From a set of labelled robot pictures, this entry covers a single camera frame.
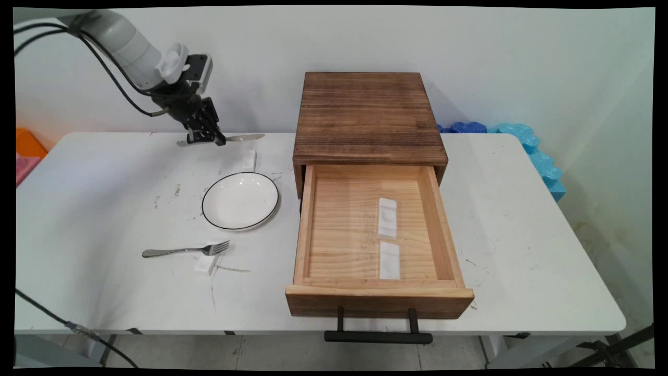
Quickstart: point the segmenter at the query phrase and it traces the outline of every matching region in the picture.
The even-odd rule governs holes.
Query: orange object
[[[22,157],[46,157],[46,150],[29,130],[16,128],[16,153]]]

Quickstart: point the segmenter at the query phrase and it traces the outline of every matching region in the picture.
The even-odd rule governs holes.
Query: black border
[[[276,204],[274,205],[274,208],[271,209],[271,211],[269,212],[269,214],[267,214],[266,217],[260,219],[260,221],[255,222],[255,223],[252,224],[252,225],[248,225],[248,226],[246,226],[246,227],[239,227],[239,228],[220,227],[219,225],[216,225],[216,224],[214,224],[213,222],[211,222],[211,221],[209,220],[209,218],[206,217],[206,213],[204,212],[204,199],[206,199],[206,195],[208,195],[208,192],[213,188],[214,185],[218,184],[219,181],[221,181],[221,180],[223,180],[223,179],[225,179],[225,178],[228,178],[228,177],[230,177],[230,176],[233,176],[233,175],[238,175],[238,174],[256,174],[256,175],[260,175],[260,176],[266,177],[266,178],[267,178],[267,179],[274,185],[274,188],[276,188]],[[246,229],[246,228],[249,228],[249,227],[253,227],[253,226],[255,226],[255,225],[258,225],[258,224],[264,222],[267,218],[269,218],[269,217],[274,213],[274,211],[276,210],[276,207],[279,205],[279,201],[280,201],[280,200],[281,200],[281,194],[279,193],[279,188],[276,186],[276,183],[274,183],[274,181],[271,180],[268,176],[263,175],[263,174],[260,174],[260,173],[256,173],[256,172],[254,172],[254,171],[253,171],[253,172],[250,172],[250,171],[241,171],[241,172],[239,172],[239,173],[229,174],[229,175],[227,175],[227,176],[225,176],[225,177],[222,177],[222,178],[216,180],[216,182],[213,183],[213,184],[206,190],[206,193],[204,194],[204,197],[202,197],[202,204],[201,204],[200,206],[201,206],[201,208],[202,208],[202,215],[204,216],[204,218],[206,219],[206,221],[207,221],[208,223],[211,223],[213,226],[216,226],[217,228],[230,229],[230,230],[240,230],[240,229]]]

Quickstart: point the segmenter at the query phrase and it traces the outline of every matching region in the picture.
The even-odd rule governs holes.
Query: blue foam
[[[452,128],[443,128],[440,125],[438,125],[438,132],[439,133],[454,133],[454,132],[452,132]]]
[[[554,166],[554,160],[550,156],[541,153],[540,150],[529,154],[529,159],[531,159],[531,163],[534,164],[538,174],[540,174],[540,177],[548,187],[554,185],[561,177],[562,172]]]
[[[500,124],[497,133],[508,133],[517,137],[527,154],[532,154],[538,149],[540,140],[534,136],[534,130],[524,124]]]
[[[556,202],[559,202],[561,197],[564,197],[566,194],[566,188],[564,188],[564,185],[561,183],[561,180],[557,180],[554,184],[552,184],[551,187],[548,187],[550,190],[550,193],[552,194],[552,198]]]
[[[450,126],[454,133],[487,133],[487,127],[479,122],[456,122]]]

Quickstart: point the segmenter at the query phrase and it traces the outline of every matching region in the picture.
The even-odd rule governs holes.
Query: silver fork
[[[214,244],[212,246],[206,246],[203,248],[178,248],[176,250],[145,250],[142,252],[142,257],[148,258],[148,257],[162,256],[181,251],[202,251],[202,253],[207,256],[213,256],[215,254],[221,253],[222,251],[225,251],[229,245],[230,241],[226,240],[225,242]]]

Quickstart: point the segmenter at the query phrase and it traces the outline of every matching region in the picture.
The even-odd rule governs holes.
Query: knife
[[[257,140],[258,138],[263,138],[265,136],[264,133],[256,133],[256,134],[242,134],[240,136],[229,136],[225,137],[227,141],[250,141],[250,140]],[[190,145],[198,145],[198,144],[208,144],[208,143],[192,143],[188,144],[186,141],[176,141],[176,144],[180,147],[187,147]]]
[[[242,134],[240,136],[225,137],[225,139],[227,141],[248,141],[248,140],[257,140],[258,138],[263,138],[264,136],[265,136],[264,133]]]

